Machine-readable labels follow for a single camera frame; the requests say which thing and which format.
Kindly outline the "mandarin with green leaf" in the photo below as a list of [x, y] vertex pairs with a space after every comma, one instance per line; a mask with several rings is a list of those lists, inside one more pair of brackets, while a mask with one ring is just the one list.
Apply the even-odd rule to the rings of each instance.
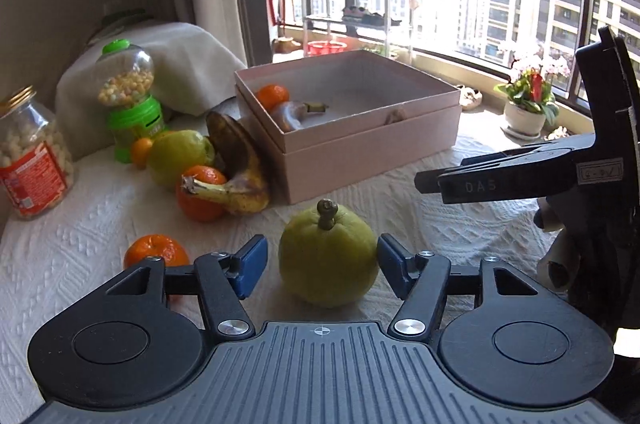
[[182, 245], [163, 234], [148, 234], [130, 245], [122, 260], [122, 268], [134, 266], [147, 257], [161, 257], [167, 267], [190, 265], [190, 258]]

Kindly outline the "spotted ripe banana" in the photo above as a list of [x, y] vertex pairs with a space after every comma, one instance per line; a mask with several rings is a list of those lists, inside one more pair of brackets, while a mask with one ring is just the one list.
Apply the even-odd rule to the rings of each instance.
[[269, 177], [264, 160], [248, 131], [234, 118], [217, 111], [206, 116], [209, 140], [224, 162], [225, 184], [206, 184], [182, 176], [187, 196], [221, 205], [235, 215], [259, 213], [270, 203]]

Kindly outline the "yellow green pear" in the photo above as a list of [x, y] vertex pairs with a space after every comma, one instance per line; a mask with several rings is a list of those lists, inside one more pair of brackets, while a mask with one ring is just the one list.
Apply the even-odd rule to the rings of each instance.
[[321, 199], [292, 217], [282, 232], [278, 261], [283, 285], [314, 306], [355, 303], [378, 276], [377, 243], [358, 215]]

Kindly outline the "large green pear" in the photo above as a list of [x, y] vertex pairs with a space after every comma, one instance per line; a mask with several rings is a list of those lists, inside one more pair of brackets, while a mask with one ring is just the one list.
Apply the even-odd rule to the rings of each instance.
[[195, 165], [212, 165], [215, 149], [209, 139], [192, 129], [168, 132], [153, 142], [146, 167], [160, 187], [171, 190], [181, 175]]

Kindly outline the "brown banana with sticker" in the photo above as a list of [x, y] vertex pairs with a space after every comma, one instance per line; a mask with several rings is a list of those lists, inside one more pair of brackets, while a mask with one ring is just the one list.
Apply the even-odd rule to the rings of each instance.
[[270, 115], [281, 132], [302, 129], [302, 121], [310, 114], [323, 114], [329, 106], [322, 102], [285, 101], [275, 106]]

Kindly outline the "orange mandarin front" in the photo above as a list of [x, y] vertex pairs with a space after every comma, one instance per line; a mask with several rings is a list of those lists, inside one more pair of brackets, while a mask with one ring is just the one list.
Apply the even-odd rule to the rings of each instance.
[[270, 112], [276, 106], [281, 103], [288, 102], [290, 100], [290, 93], [288, 90], [278, 84], [269, 84], [258, 90], [255, 94], [257, 101], [262, 107]]

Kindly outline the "potted plant white pot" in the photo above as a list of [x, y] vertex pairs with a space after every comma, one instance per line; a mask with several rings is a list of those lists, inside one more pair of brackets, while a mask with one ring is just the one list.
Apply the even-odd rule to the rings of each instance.
[[506, 104], [503, 115], [511, 132], [537, 138], [544, 126], [554, 127], [559, 115], [552, 83], [541, 66], [526, 66], [516, 77], [495, 86]]

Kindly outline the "small orange kumquat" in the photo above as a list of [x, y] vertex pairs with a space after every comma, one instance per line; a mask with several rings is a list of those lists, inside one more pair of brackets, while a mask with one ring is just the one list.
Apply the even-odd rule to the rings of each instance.
[[144, 170], [153, 147], [153, 140], [143, 137], [135, 141], [130, 148], [131, 162], [138, 170]]

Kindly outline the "white textured tablecloth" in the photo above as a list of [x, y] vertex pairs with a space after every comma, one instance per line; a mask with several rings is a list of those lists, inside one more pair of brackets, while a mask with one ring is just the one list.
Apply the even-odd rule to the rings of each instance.
[[[489, 111], [462, 114], [451, 149], [334, 190], [331, 198], [409, 250], [431, 250], [458, 265], [497, 256], [534, 274], [553, 242], [551, 233], [535, 226], [535, 201], [446, 205], [439, 196], [417, 192], [413, 184], [420, 170], [512, 147], [501, 125], [501, 116]], [[293, 205], [275, 196], [259, 214], [201, 224], [186, 218], [174, 195], [148, 173], [117, 163], [111, 150], [79, 160], [73, 189], [58, 206], [35, 219], [11, 216], [2, 232], [2, 421], [21, 422], [42, 403], [27, 365], [32, 334], [118, 274], [135, 240], [164, 234], [191, 257], [234, 251], [256, 233], [277, 246], [294, 213]]]

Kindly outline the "pink cardboard box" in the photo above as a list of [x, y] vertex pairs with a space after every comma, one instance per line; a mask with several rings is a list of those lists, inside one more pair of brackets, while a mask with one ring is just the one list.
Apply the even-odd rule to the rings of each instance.
[[[328, 110], [284, 132], [255, 96], [270, 84]], [[452, 147], [461, 113], [458, 88], [364, 50], [241, 70], [235, 93], [243, 125], [291, 204]]]

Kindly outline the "glass jar red label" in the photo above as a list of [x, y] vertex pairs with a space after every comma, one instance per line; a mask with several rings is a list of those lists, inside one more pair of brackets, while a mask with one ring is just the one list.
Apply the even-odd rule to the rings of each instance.
[[14, 212], [34, 218], [58, 205], [75, 170], [55, 117], [25, 86], [1, 100], [1, 185]]

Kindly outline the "green candy dispenser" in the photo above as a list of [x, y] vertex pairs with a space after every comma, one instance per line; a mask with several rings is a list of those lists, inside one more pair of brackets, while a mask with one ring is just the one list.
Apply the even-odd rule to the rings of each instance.
[[126, 38], [106, 44], [93, 77], [98, 101], [106, 107], [106, 127], [114, 139], [117, 162], [131, 163], [131, 147], [165, 129], [162, 107], [152, 95], [155, 66], [150, 54]]

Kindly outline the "red plastic basket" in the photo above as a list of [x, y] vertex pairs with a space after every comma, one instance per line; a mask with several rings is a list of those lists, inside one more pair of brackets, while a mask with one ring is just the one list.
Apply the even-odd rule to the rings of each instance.
[[326, 54], [341, 54], [348, 48], [344, 42], [337, 40], [312, 40], [307, 44], [308, 57], [325, 56]]

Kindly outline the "metal shoe rack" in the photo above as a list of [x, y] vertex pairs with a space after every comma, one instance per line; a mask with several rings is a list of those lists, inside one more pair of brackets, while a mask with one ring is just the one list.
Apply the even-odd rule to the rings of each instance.
[[302, 0], [303, 54], [312, 40], [362, 38], [367, 48], [395, 59], [413, 56], [415, 0]]

